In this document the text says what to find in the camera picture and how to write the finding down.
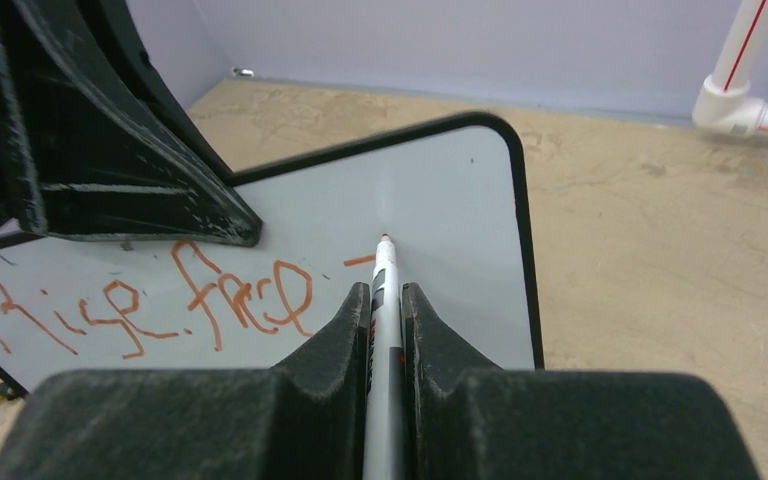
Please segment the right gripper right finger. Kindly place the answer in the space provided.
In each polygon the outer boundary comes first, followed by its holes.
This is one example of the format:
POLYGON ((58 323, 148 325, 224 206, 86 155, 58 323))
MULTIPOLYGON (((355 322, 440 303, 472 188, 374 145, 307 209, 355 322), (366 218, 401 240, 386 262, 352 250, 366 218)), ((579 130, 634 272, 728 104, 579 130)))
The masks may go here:
POLYGON ((402 290, 413 479, 756 479, 718 393, 667 372, 506 370, 402 290))

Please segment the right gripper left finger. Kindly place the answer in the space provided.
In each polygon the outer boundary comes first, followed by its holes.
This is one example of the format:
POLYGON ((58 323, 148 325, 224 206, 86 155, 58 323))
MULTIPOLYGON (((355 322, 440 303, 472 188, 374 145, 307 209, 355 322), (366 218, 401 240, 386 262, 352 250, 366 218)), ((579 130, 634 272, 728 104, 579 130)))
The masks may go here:
POLYGON ((75 370, 30 396, 0 479, 357 479, 370 288, 266 369, 75 370))

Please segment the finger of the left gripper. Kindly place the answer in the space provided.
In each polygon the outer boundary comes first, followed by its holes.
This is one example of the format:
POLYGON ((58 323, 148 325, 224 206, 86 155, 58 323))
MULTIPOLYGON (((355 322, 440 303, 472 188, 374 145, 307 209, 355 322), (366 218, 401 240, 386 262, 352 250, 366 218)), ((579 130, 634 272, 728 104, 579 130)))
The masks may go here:
POLYGON ((262 220, 123 1, 0 1, 0 228, 255 246, 262 220))

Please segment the small black-framed whiteboard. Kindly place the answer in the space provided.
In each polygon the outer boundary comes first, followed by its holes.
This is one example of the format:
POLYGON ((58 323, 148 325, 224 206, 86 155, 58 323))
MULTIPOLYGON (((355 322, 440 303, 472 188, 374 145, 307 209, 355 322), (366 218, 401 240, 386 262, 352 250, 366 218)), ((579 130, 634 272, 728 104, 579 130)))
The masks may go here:
POLYGON ((0 238, 0 377, 20 392, 75 369, 269 367, 373 279, 398 277, 496 364, 544 364, 525 150, 465 112, 234 178, 264 219, 253 248, 0 238))

